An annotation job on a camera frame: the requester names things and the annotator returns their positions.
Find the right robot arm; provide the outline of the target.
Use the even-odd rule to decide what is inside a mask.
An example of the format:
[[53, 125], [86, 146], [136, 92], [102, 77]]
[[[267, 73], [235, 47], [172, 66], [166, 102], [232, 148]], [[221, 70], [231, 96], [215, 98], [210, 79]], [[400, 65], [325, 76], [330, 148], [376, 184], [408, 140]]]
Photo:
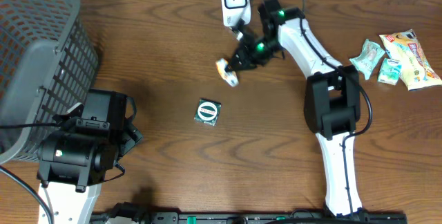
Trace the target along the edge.
[[367, 97], [354, 66], [343, 66], [321, 45], [300, 8], [284, 9], [278, 0], [266, 0], [258, 8], [263, 37], [245, 29], [241, 10], [229, 17], [228, 26], [240, 42], [229, 61], [218, 62], [219, 72], [237, 85], [233, 76], [270, 61], [286, 51], [305, 76], [304, 117], [322, 152], [326, 178], [325, 206], [336, 218], [353, 218], [362, 208], [356, 186], [353, 147], [361, 100]]

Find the orange tissue pack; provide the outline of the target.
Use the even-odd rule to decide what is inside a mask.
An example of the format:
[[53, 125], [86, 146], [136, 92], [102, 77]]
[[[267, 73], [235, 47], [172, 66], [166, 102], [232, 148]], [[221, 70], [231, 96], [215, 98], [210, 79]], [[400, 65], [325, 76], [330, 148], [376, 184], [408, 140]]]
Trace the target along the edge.
[[219, 59], [216, 63], [216, 68], [220, 77], [231, 87], [239, 85], [236, 72], [227, 72], [228, 61], [225, 59]]

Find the teal wet wipes pack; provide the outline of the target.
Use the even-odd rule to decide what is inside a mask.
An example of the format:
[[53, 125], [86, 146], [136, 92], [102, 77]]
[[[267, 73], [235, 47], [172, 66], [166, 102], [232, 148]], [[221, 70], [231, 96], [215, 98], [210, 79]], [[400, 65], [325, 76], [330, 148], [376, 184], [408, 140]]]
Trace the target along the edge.
[[365, 80], [371, 77], [377, 63], [384, 56], [385, 51], [376, 42], [366, 39], [358, 57], [350, 58], [350, 62], [364, 75]]

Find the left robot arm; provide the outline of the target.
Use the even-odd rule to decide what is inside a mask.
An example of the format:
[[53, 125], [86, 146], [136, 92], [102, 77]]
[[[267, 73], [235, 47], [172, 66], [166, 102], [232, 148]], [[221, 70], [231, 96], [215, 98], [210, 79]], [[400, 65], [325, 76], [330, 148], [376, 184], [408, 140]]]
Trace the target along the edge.
[[39, 223], [88, 223], [106, 172], [143, 138], [126, 116], [135, 101], [122, 93], [91, 89], [84, 103], [55, 115], [58, 130], [38, 149]]

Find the small teal tissue pack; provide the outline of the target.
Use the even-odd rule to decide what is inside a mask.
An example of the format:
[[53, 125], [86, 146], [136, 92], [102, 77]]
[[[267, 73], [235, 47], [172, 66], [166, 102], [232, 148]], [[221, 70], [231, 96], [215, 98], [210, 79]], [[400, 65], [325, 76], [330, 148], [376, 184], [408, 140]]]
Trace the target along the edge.
[[378, 74], [378, 82], [396, 85], [401, 75], [402, 65], [400, 61], [385, 58]]

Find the large yellow wet wipes pack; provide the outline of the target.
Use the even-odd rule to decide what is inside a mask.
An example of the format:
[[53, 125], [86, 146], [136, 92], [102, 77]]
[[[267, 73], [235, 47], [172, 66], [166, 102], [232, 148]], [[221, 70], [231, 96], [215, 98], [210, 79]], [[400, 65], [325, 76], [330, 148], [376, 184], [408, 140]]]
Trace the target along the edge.
[[389, 58], [401, 63], [400, 79], [409, 91], [441, 85], [412, 29], [379, 37]]

